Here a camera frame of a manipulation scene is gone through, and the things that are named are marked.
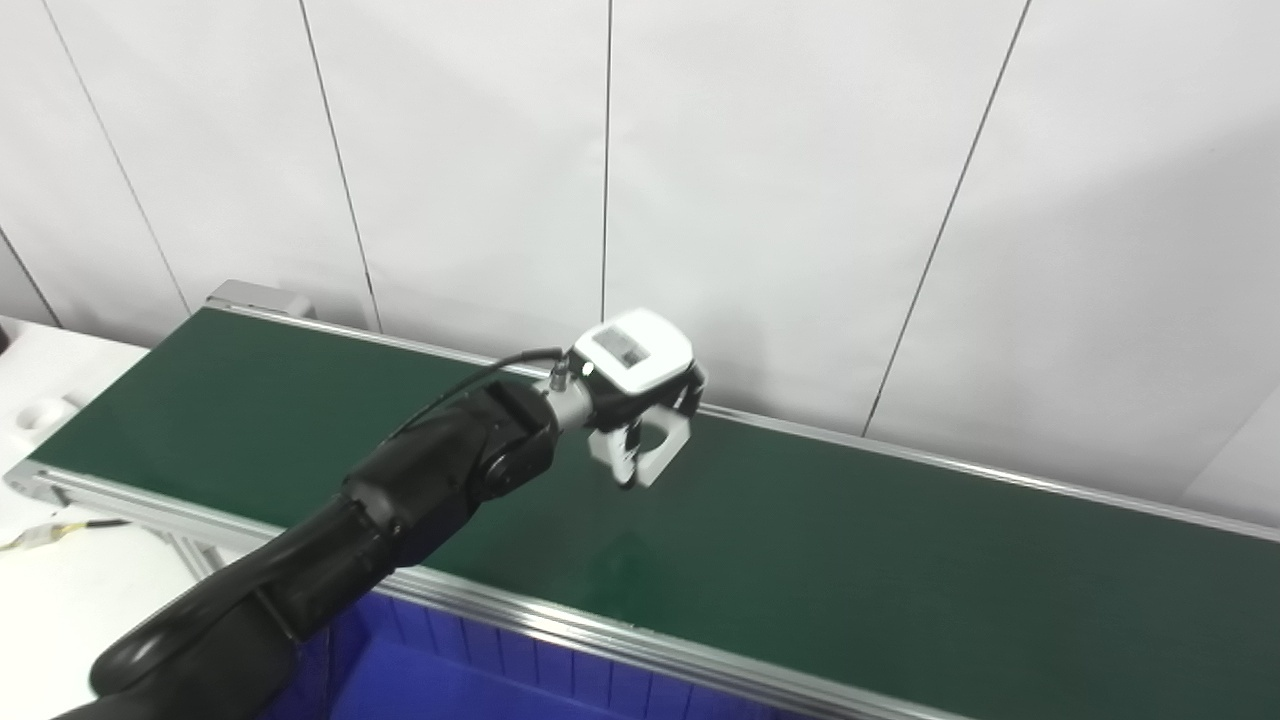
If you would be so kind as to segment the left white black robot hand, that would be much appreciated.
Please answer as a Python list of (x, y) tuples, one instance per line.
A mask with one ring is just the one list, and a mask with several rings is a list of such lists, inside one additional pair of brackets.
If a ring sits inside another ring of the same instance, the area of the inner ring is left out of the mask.
[(589, 402), (591, 456), (622, 489), (653, 486), (690, 441), (701, 404), (707, 377), (690, 338), (636, 307), (584, 332), (567, 360)]

